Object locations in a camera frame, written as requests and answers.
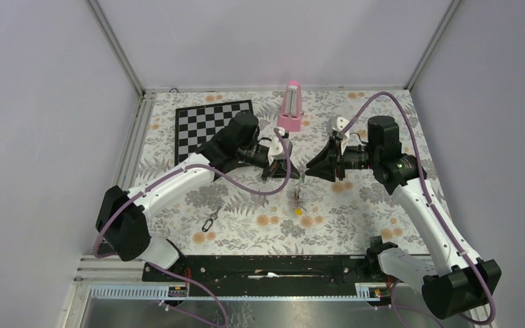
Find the black carabiner key clip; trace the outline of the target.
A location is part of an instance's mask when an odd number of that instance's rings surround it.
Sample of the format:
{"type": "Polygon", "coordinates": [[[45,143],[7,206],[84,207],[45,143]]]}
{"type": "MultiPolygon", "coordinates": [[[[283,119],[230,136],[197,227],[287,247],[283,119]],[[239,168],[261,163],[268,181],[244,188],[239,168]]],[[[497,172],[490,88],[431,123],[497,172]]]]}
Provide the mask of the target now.
{"type": "Polygon", "coordinates": [[[202,232],[208,232],[212,228],[214,222],[218,219],[219,211],[220,207],[209,215],[208,219],[204,222],[202,226],[202,232]]]}

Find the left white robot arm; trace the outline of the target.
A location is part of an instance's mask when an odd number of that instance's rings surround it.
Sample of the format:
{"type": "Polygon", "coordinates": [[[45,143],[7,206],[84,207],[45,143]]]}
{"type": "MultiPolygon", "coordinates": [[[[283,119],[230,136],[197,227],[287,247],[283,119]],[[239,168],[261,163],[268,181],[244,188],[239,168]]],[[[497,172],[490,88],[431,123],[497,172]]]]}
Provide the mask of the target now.
{"type": "Polygon", "coordinates": [[[158,267],[167,280],[181,278],[185,271],[181,252],[172,242],[150,235],[149,219],[188,192],[218,178],[248,193],[263,195],[263,191],[242,185],[228,175],[242,163],[261,168],[264,180],[283,180],[267,195],[278,193],[290,179],[299,178],[290,159],[293,146],[289,132],[282,127],[274,128],[270,146],[259,144],[259,132],[254,114],[238,113],[184,161],[154,180],[127,190],[118,185],[108,189],[96,220],[98,236],[93,246],[94,257],[117,255],[123,262],[142,260],[158,267]]]}

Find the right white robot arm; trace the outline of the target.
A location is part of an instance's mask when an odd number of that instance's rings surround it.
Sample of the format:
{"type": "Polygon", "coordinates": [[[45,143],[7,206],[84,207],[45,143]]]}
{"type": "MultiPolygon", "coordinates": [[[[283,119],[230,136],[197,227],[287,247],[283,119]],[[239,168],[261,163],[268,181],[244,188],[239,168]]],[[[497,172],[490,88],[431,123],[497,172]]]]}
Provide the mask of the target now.
{"type": "Polygon", "coordinates": [[[370,169],[392,199],[407,213],[432,259],[427,264],[392,242],[374,242],[366,252],[364,270],[380,282],[391,275],[421,293],[438,319],[450,318],[488,304],[502,276],[495,260],[483,260],[432,193],[425,170],[413,155],[402,151],[394,118],[368,119],[368,142],[350,146],[349,121],[332,117],[325,147],[307,163],[306,175],[330,182],[343,180],[352,169],[370,169]]]}

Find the keyring with coloured key tags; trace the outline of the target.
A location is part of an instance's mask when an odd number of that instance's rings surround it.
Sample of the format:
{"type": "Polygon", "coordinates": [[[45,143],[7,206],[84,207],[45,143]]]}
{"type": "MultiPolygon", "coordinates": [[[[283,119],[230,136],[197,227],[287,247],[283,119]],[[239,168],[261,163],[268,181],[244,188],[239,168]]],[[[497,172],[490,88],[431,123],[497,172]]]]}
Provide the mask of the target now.
{"type": "Polygon", "coordinates": [[[293,189],[293,210],[297,216],[302,216],[304,212],[303,198],[301,193],[302,184],[305,181],[305,176],[301,175],[299,180],[295,183],[293,189]]]}

